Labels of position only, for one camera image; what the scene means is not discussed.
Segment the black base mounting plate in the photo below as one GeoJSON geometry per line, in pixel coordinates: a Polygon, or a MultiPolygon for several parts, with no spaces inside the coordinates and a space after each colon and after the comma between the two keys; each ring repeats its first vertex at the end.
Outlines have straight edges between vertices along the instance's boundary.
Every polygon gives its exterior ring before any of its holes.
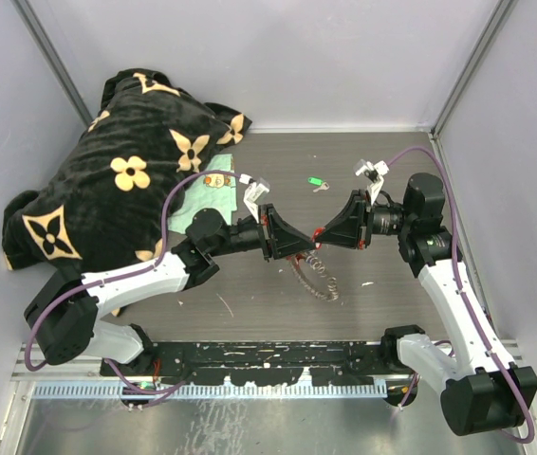
{"type": "Polygon", "coordinates": [[[389,363],[378,343],[366,341],[160,342],[143,370],[120,365],[128,378],[157,374],[167,384],[185,380],[237,387],[294,385],[303,373],[320,386],[371,385],[376,376],[402,376],[412,370],[389,363]]]}

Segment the mint green cartoon cloth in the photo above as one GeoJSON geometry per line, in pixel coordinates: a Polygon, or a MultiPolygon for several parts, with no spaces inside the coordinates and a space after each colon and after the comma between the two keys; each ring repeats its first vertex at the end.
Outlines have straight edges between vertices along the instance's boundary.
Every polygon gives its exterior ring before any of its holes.
{"type": "Polygon", "coordinates": [[[199,177],[184,195],[183,205],[168,219],[172,232],[183,234],[202,209],[217,209],[228,224],[237,211],[236,179],[230,175],[212,173],[199,177]]]}

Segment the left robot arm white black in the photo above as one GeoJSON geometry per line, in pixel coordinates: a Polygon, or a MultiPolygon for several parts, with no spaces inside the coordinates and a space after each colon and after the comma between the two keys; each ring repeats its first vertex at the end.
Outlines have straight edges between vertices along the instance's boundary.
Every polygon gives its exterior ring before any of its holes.
{"type": "Polygon", "coordinates": [[[159,258],[87,275],[71,266],[58,270],[25,311],[32,335],[25,350],[27,368],[37,370],[30,354],[38,346],[43,366],[88,355],[108,359],[129,374],[147,374],[157,358],[153,341],[136,324],[104,321],[109,313],[198,287],[218,272],[217,256],[258,249],[265,260],[280,260],[314,247],[311,238],[285,222],[271,204],[234,225],[216,209],[203,209],[187,227],[184,240],[159,258]]]}

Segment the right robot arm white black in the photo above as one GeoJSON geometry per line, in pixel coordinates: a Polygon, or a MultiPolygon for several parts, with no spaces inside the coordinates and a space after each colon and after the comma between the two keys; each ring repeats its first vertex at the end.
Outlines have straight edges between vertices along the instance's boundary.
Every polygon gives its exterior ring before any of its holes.
{"type": "Polygon", "coordinates": [[[352,191],[316,240],[364,249],[376,235],[397,236],[399,254],[432,300],[454,352],[444,353],[416,325],[388,328],[380,342],[382,365],[421,376],[458,436],[518,428],[529,422],[537,375],[516,365],[486,318],[455,239],[442,224],[445,202],[441,179],[429,173],[410,177],[400,203],[373,203],[368,192],[352,191]]]}

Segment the red key tags bunch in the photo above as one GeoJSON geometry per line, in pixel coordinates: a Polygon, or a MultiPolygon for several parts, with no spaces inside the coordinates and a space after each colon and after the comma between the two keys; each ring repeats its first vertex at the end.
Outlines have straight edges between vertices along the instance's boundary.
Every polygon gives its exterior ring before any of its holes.
{"type": "Polygon", "coordinates": [[[309,253],[313,253],[318,248],[322,247],[322,243],[317,241],[317,238],[325,231],[325,227],[318,227],[314,230],[310,237],[311,246],[306,247],[302,251],[296,252],[293,255],[287,257],[290,262],[303,261],[309,253]]]}

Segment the green key tag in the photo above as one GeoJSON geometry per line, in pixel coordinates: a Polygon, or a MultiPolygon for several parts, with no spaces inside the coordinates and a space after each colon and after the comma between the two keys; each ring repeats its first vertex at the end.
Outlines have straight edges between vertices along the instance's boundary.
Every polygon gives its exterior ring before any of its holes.
{"type": "Polygon", "coordinates": [[[314,186],[320,186],[323,183],[323,181],[318,177],[309,177],[307,182],[314,186]]]}

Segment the large keyring with small rings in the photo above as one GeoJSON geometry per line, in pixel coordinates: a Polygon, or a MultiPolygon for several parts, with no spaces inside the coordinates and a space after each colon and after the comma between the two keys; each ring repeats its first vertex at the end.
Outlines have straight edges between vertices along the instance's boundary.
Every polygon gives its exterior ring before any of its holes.
{"type": "Polygon", "coordinates": [[[335,301],[340,297],[336,277],[314,251],[308,251],[287,257],[298,284],[317,300],[335,301]]]}

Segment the black floral plush blanket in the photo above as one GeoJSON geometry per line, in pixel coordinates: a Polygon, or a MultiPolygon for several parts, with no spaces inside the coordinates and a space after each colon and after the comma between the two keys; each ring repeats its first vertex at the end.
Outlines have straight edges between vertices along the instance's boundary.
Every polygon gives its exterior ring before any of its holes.
{"type": "Polygon", "coordinates": [[[196,100],[159,71],[122,70],[105,82],[98,115],[58,172],[5,208],[9,269],[48,263],[89,273],[156,259],[160,218],[181,208],[188,177],[207,170],[250,125],[245,114],[196,100]]]}

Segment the aluminium rail with slotted duct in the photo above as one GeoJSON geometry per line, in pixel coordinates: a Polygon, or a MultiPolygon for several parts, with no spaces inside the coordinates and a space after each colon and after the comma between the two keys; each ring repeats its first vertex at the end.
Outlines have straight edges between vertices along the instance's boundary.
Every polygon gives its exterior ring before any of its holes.
{"type": "MultiPolygon", "coordinates": [[[[185,380],[172,394],[174,400],[194,399],[296,399],[296,398],[392,398],[406,393],[413,373],[402,376],[376,376],[371,385],[320,386],[311,384],[309,373],[303,373],[294,385],[258,387],[248,384],[237,387],[226,380],[218,386],[200,386],[185,380]]],[[[143,402],[156,399],[159,393],[174,384],[167,384],[157,374],[128,378],[114,373],[103,361],[88,355],[58,366],[45,366],[38,372],[26,368],[24,359],[17,358],[12,380],[31,386],[36,399],[121,399],[143,402]]]]}

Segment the silver key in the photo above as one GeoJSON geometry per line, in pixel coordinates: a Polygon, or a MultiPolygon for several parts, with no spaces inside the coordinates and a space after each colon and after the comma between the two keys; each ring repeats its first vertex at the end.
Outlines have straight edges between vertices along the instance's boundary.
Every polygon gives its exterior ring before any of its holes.
{"type": "Polygon", "coordinates": [[[319,192],[319,191],[327,191],[329,189],[329,185],[326,182],[323,182],[321,185],[317,186],[313,191],[319,192]]]}

